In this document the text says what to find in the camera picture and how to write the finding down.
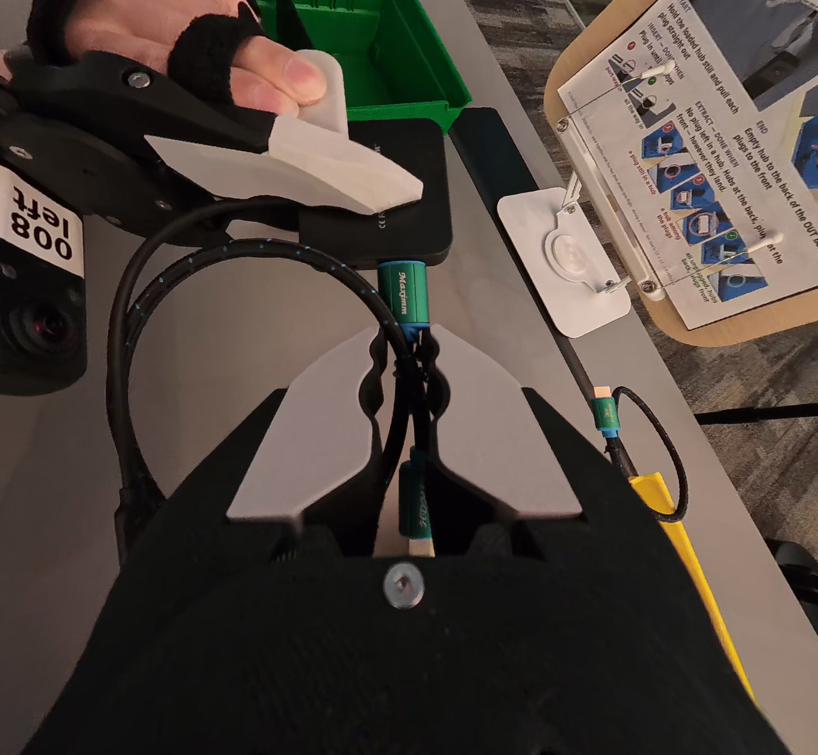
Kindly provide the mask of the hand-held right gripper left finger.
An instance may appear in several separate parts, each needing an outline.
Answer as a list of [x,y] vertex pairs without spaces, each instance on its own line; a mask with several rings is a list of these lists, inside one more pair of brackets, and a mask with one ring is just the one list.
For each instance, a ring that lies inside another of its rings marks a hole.
[[383,331],[371,326],[291,382],[228,507],[231,520],[297,521],[380,458],[387,358]]

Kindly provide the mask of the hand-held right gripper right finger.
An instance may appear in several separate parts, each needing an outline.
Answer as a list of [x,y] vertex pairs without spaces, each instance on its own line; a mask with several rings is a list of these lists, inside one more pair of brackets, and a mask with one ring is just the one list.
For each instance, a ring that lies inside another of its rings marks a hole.
[[441,325],[426,334],[430,457],[441,471],[512,517],[580,515],[517,379]]

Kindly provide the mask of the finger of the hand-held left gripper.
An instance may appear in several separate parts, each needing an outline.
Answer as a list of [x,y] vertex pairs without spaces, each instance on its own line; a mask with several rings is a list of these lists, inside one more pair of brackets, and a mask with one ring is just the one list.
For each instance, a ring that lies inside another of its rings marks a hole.
[[423,197],[423,182],[347,136],[283,115],[255,154],[145,136],[163,162],[223,199],[281,197],[309,207],[376,215]]

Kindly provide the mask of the thin braided cable green plugs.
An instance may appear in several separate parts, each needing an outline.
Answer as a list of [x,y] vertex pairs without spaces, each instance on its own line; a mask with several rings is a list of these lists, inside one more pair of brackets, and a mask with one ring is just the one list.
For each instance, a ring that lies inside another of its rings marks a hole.
[[629,455],[620,439],[621,429],[619,421],[619,402],[622,396],[629,398],[651,423],[654,431],[661,439],[674,465],[678,481],[678,498],[674,510],[665,514],[649,506],[653,516],[664,524],[680,524],[687,515],[690,502],[689,482],[680,454],[672,442],[667,430],[659,418],[653,413],[647,403],[633,390],[619,386],[613,390],[608,387],[594,388],[594,398],[591,400],[591,410],[594,415],[596,428],[605,438],[606,451],[613,466],[624,476],[636,477],[636,469],[629,459]]

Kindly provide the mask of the green plastic bin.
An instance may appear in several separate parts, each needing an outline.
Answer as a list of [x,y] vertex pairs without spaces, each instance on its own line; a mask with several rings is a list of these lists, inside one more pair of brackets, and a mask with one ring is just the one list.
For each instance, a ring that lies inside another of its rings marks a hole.
[[448,132],[471,95],[419,0],[255,0],[274,41],[332,55],[353,122],[427,118]]

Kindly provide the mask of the braided hdmi cable green plugs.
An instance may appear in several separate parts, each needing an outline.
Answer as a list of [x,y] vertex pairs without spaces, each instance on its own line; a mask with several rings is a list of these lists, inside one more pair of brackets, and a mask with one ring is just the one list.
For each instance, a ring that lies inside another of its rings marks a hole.
[[236,239],[200,249],[172,263],[136,301],[130,301],[126,326],[132,359],[141,332],[167,295],[199,271],[244,258],[301,262],[329,275],[362,299],[393,350],[396,374],[392,419],[380,458],[374,464],[374,482],[363,483],[354,477],[340,486],[339,493],[330,493],[310,505],[304,517],[307,524],[328,527],[345,555],[370,554],[383,500],[397,470],[410,422],[415,453],[427,455],[430,449],[428,378],[420,352],[422,334],[430,326],[426,265],[414,260],[383,262],[377,267],[378,285],[374,288],[357,271],[330,255],[282,239]]

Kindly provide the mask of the black square hub lead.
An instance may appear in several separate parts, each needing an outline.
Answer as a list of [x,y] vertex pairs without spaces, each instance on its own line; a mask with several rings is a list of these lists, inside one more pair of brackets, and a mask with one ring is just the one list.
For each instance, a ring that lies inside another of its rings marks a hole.
[[123,567],[138,538],[156,515],[165,496],[150,474],[133,428],[129,404],[129,375],[132,351],[127,341],[126,317],[138,277],[152,254],[180,233],[210,218],[244,218],[249,214],[271,216],[265,223],[274,228],[297,229],[296,203],[281,197],[221,199],[189,211],[165,223],[137,249],[128,262],[115,293],[107,334],[107,419],[115,445],[120,474],[118,507],[115,512],[115,539],[118,563]]

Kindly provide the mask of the yellow plastic bin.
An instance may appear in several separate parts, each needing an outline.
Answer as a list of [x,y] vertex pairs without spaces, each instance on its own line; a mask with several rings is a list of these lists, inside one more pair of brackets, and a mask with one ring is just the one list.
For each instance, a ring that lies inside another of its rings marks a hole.
[[751,684],[747,677],[747,673],[740,660],[740,656],[734,646],[731,634],[726,626],[726,623],[721,615],[721,610],[717,604],[709,582],[704,575],[704,571],[694,551],[694,547],[690,542],[690,538],[686,532],[685,526],[681,522],[671,523],[663,518],[671,515],[674,511],[675,505],[672,503],[670,493],[664,483],[660,473],[653,473],[647,475],[630,476],[629,482],[640,499],[650,509],[659,513],[658,520],[662,526],[663,531],[667,535],[674,549],[676,550],[680,560],[685,566],[694,586],[699,594],[704,607],[706,608],[714,631],[719,638],[721,647],[730,660],[736,675],[741,680],[743,687],[747,691],[749,697],[754,703],[757,702],[755,694],[753,693]]

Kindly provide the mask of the person's left hand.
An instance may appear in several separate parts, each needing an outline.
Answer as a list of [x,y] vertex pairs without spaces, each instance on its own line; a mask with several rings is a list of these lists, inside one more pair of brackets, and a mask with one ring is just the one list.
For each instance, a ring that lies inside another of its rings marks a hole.
[[272,41],[261,18],[256,0],[33,0],[26,40],[40,64],[105,52],[201,101],[297,116],[325,96],[325,75]]

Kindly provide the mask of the black mat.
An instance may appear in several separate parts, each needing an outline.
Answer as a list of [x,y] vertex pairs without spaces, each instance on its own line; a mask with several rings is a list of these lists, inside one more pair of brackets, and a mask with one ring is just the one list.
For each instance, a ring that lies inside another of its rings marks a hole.
[[464,109],[448,136],[496,227],[500,226],[497,205],[501,199],[539,190],[494,108]]

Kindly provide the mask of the white stand base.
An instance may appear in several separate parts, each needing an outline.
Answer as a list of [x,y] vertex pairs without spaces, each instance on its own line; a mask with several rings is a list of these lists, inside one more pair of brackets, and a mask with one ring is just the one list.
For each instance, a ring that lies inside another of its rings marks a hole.
[[496,211],[557,331],[578,339],[627,316],[629,279],[619,277],[566,189],[505,196]]

